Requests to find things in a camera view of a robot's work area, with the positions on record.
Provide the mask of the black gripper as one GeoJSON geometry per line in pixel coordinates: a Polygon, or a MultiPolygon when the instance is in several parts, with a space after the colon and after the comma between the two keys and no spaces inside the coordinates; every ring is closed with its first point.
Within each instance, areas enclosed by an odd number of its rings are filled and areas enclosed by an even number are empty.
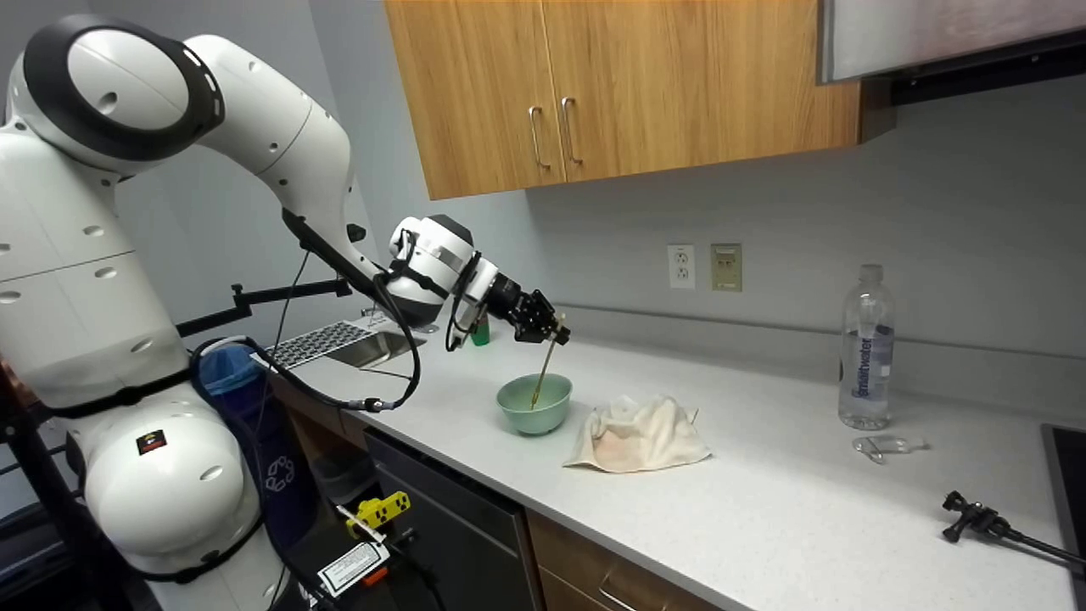
{"type": "Polygon", "coordinates": [[[570,342],[570,325],[552,317],[542,293],[524,293],[514,277],[499,276],[485,293],[485,307],[514,325],[519,342],[570,342]]]}

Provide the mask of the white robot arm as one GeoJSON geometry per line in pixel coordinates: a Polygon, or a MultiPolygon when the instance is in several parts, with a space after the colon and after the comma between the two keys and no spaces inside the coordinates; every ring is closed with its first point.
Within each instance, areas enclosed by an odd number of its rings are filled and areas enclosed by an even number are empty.
{"type": "Polygon", "coordinates": [[[464,337],[481,313],[524,342],[563,338],[459,221],[408,217],[382,264],[343,217],[350,134],[241,44],[69,14],[26,36],[0,124],[0,357],[80,450],[100,532],[162,611],[324,611],[386,562],[386,542],[304,562],[318,489],[257,342],[198,349],[171,317],[115,217],[115,186],[207,146],[253,172],[297,248],[400,330],[464,337]]]}

